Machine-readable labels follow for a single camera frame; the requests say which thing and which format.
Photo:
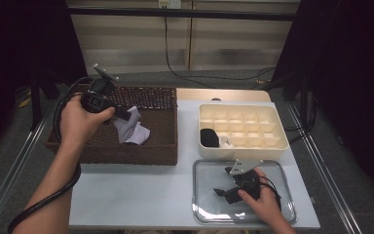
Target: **hand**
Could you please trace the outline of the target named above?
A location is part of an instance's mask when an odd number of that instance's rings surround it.
[[[266,175],[258,168],[254,169],[259,176],[266,177]],[[260,181],[268,183],[266,178],[260,177]],[[273,191],[261,185],[260,198],[254,200],[244,190],[239,190],[239,195],[242,199],[253,209],[258,217],[269,224],[277,233],[295,233],[293,228],[288,224],[281,214],[278,203],[276,202]]]
[[[98,126],[114,115],[114,107],[100,113],[89,113],[81,105],[81,96],[73,97],[62,110],[60,119],[60,134],[62,144],[83,146]]]

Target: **metal tray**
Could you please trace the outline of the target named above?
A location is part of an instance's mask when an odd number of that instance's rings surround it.
[[[230,189],[236,186],[224,168],[232,167],[235,161],[198,160],[193,169],[193,212],[201,224],[256,223],[263,221],[244,202],[228,204],[213,188]],[[272,181],[281,196],[281,213],[288,222],[296,221],[296,212],[287,186],[286,176],[276,161],[265,160],[258,168]]]

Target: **wicker basket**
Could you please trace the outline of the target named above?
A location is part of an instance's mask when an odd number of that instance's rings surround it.
[[[99,126],[87,142],[80,163],[83,164],[177,164],[177,104],[175,88],[116,87],[108,97],[120,107],[137,106],[141,126],[150,130],[150,137],[142,145],[119,142],[113,119]],[[54,153],[59,148],[54,132],[46,146]]]

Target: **table surface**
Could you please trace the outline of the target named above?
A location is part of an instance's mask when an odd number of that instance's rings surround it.
[[[198,223],[193,214],[193,164],[202,159],[197,143],[198,107],[214,103],[274,106],[261,91],[177,89],[176,166],[82,165],[72,195],[70,226],[100,229],[265,229],[264,223]],[[290,148],[279,159],[297,215],[295,228],[319,228],[306,186]]]

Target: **white plastic container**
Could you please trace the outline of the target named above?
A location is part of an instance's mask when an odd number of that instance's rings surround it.
[[[205,159],[278,161],[289,147],[279,114],[272,106],[202,104],[199,132],[201,129],[213,129],[231,143],[229,148],[213,148],[204,147],[199,140]]]

